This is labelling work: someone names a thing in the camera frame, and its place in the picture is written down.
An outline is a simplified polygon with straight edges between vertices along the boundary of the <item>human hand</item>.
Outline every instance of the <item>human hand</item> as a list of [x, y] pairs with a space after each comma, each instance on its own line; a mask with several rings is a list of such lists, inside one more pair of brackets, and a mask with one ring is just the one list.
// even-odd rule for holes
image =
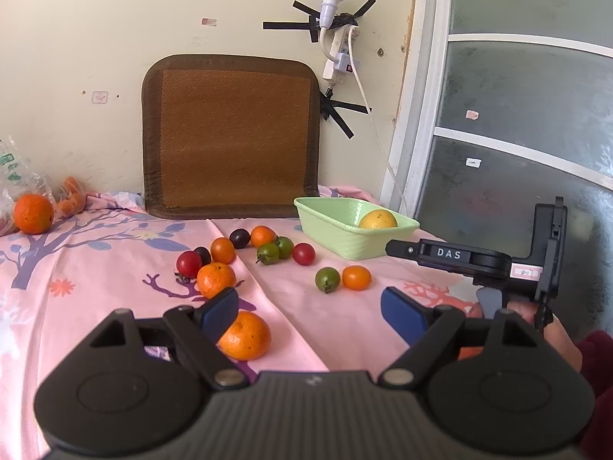
[[[531, 302], [509, 301], [507, 308], [516, 312], [523, 318], [526, 323], [534, 325], [534, 315], [536, 314], [537, 305]], [[468, 312], [469, 318], [482, 318], [483, 311], [479, 303], [475, 304]], [[583, 365], [583, 355], [578, 347], [572, 343], [571, 338], [566, 333], [565, 328], [556, 315], [554, 321], [545, 327], [543, 330], [544, 339], [560, 353], [560, 356], [566, 360], [577, 371], [581, 370]]]

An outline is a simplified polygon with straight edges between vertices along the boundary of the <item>plastic container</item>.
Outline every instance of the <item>plastic container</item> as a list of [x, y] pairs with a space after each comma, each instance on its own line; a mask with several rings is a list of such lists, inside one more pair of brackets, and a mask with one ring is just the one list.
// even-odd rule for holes
[[369, 259], [385, 256], [385, 246], [395, 238], [409, 240], [419, 228], [419, 222], [390, 211], [396, 228], [365, 230], [358, 228], [364, 215], [384, 207], [365, 200], [339, 197], [299, 197], [293, 201], [298, 208], [304, 233], [330, 251], [345, 259]]

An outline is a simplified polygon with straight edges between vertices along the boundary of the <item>finger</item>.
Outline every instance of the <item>finger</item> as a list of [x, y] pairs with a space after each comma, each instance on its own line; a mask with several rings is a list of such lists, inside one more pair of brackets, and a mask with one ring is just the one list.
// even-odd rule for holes
[[531, 302], [509, 301], [506, 306], [523, 318], [526, 323], [534, 323], [536, 305]]
[[476, 302], [466, 316], [467, 318], [483, 318], [483, 309], [481, 309], [481, 304]]

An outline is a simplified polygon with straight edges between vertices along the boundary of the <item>maroon sleeve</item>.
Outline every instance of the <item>maroon sleeve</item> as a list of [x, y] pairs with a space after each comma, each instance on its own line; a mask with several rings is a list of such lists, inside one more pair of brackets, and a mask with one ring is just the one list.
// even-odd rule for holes
[[601, 330], [577, 344], [583, 354], [581, 374], [596, 395], [594, 415], [580, 441], [591, 460], [613, 459], [613, 339]]

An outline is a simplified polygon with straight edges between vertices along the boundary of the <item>brown mat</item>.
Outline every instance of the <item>brown mat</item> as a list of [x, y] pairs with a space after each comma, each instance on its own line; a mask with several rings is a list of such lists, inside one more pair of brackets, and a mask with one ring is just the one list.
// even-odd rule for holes
[[174, 55], [145, 76], [147, 210], [161, 218], [286, 218], [317, 196], [320, 90], [305, 64]]

